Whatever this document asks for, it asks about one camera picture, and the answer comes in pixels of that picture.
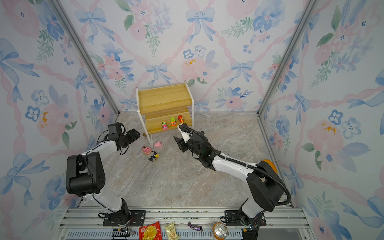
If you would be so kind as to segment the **red yellow toy excavator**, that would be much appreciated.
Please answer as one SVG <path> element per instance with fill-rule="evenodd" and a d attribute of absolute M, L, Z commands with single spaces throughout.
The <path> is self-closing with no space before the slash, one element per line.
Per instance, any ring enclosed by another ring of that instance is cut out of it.
<path fill-rule="evenodd" d="M 184 123 L 185 123 L 185 122 L 184 122 L 184 118 L 183 118 L 182 115 L 179 115 L 179 116 L 178 116 L 178 120 L 179 120 L 180 124 L 184 124 Z"/>

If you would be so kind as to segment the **pink toy car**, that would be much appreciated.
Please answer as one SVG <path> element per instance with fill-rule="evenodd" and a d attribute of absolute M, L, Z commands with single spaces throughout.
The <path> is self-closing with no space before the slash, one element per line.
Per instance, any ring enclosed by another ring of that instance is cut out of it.
<path fill-rule="evenodd" d="M 162 124 L 162 129 L 164 131 L 167 131 L 169 129 L 169 127 L 168 127 L 168 125 L 167 125 L 167 123 L 165 121 L 162 121 L 161 124 Z"/>

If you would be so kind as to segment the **green orange toy truck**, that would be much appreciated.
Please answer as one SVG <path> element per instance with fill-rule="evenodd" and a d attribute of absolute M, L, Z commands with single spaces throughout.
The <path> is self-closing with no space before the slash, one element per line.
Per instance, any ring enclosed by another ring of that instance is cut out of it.
<path fill-rule="evenodd" d="M 176 118 L 175 117 L 171 117 L 170 121 L 171 121 L 171 125 L 172 126 L 177 126 L 177 122 L 176 122 Z"/>

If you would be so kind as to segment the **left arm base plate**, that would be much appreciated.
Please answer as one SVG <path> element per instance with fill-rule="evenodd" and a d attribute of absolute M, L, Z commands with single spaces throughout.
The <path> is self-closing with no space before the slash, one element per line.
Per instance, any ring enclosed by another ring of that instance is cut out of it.
<path fill-rule="evenodd" d="M 146 218 L 145 210 L 134 210 L 123 213 L 99 213 L 98 217 L 103 219 L 104 227 L 142 227 Z"/>

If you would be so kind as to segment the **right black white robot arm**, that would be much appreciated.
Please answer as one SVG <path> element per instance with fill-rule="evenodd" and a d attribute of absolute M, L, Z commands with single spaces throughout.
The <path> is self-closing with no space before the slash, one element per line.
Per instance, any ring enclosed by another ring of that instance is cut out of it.
<path fill-rule="evenodd" d="M 291 202 L 290 198 L 280 201 L 287 188 L 272 163 L 261 161 L 249 164 L 228 157 L 212 147 L 203 131 L 181 131 L 181 134 L 181 138 L 174 136 L 174 140 L 183 153 L 190 151 L 203 167 L 229 174 L 248 185 L 252 197 L 243 202 L 233 220 L 226 217 L 224 223 L 240 222 L 243 226 L 253 226 L 260 223 L 264 212 L 271 212 L 276 206 Z"/>

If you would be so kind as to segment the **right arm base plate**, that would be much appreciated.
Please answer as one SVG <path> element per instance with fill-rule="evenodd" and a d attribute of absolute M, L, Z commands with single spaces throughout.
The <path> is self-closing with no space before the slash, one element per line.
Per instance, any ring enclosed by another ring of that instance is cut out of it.
<path fill-rule="evenodd" d="M 254 218 L 250 218 L 240 211 L 225 210 L 224 216 L 220 217 L 221 222 L 227 227 L 265 227 L 267 225 L 264 213 L 257 214 Z"/>

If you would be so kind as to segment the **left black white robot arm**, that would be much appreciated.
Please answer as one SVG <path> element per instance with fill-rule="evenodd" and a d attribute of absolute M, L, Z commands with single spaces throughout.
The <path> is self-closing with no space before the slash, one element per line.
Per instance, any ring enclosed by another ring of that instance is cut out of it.
<path fill-rule="evenodd" d="M 69 194 L 85 197 L 99 204 L 104 210 L 98 217 L 105 224 L 128 226 L 134 219 L 126 201 L 105 189 L 106 174 L 103 160 L 110 155 L 128 150 L 129 145 L 140 138 L 140 133 L 126 130 L 122 123 L 108 126 L 106 136 L 82 154 L 67 159 L 66 189 Z"/>

